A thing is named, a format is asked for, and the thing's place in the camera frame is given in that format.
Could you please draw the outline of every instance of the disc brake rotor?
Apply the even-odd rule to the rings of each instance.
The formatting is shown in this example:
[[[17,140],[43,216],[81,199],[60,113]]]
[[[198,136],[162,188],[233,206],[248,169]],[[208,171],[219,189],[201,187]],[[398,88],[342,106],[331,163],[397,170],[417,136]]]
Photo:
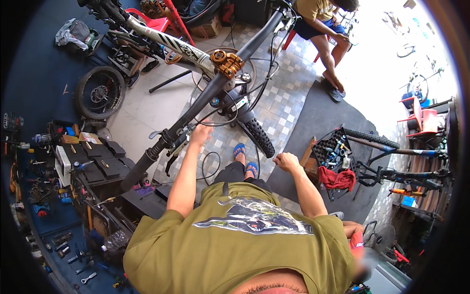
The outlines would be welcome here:
[[[97,86],[91,91],[90,98],[91,98],[91,101],[93,101],[94,103],[99,103],[103,99],[107,101],[108,89],[104,85]]]

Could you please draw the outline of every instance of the foam tool tray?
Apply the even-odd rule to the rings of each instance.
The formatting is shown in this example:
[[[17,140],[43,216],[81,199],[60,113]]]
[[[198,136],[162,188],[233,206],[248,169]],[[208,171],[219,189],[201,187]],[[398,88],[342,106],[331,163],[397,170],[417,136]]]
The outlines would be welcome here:
[[[323,137],[321,140],[317,141],[312,146],[312,154],[315,160],[317,161],[318,166],[322,166],[322,163],[325,162],[328,152],[325,151],[325,148],[331,148],[335,149],[337,145],[337,141],[341,141],[341,143],[344,143],[344,145],[352,152],[351,146],[349,145],[348,139],[346,137],[346,132],[345,130],[341,127],[339,129],[334,130],[330,134],[326,135]],[[351,163],[349,165],[349,168],[354,172],[356,175],[356,181],[358,180],[358,173],[356,171],[356,161],[354,160],[353,153],[348,155],[348,158],[351,159]],[[342,171],[342,161],[340,161],[335,167],[330,167],[332,171],[336,173],[340,173]],[[343,190],[343,191],[338,191],[337,189],[334,190],[327,190],[328,192],[328,197],[331,201],[334,201],[335,199],[339,199],[345,194],[348,193],[348,190]]]

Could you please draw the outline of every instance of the yellow t-shirt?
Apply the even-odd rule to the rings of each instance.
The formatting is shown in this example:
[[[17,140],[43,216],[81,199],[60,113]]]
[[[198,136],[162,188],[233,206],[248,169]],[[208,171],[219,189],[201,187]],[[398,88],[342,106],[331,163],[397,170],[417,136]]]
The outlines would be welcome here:
[[[124,270],[142,294],[228,294],[275,269],[300,273],[310,294],[344,294],[353,255],[342,222],[309,219],[279,207],[250,183],[218,183],[202,191],[189,216],[168,210],[142,217],[124,255]]]
[[[303,17],[310,20],[318,18],[327,21],[333,17],[335,6],[328,0],[297,0],[294,9]]]

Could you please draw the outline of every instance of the handlebar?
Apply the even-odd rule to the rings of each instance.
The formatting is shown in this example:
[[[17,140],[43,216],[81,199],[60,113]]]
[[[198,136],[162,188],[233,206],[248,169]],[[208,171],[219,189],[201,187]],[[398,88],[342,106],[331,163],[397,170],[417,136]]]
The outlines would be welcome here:
[[[265,26],[245,44],[239,51],[238,56],[247,61],[258,49],[261,43],[266,37],[274,31],[276,26],[281,20],[283,9],[278,8]],[[188,109],[186,113],[182,115],[180,119],[169,129],[164,130],[159,138],[158,142],[152,147],[148,148],[136,165],[127,174],[125,179],[121,182],[121,189],[123,191],[129,191],[134,186],[142,175],[146,172],[157,159],[160,152],[167,148],[171,148],[172,144],[179,138],[182,129],[192,121],[196,115],[209,103],[209,101],[215,97],[228,82],[228,78],[221,72],[219,72],[206,86],[204,91],[194,101],[193,105]]]

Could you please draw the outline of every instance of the wrench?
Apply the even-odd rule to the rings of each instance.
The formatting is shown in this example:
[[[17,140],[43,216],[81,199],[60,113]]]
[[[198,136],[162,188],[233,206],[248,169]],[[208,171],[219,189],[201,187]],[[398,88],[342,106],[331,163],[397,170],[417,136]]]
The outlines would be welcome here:
[[[92,273],[90,276],[88,276],[87,278],[83,278],[82,279],[82,284],[86,284],[87,281],[91,278],[93,278],[94,276],[96,276],[96,272]]]

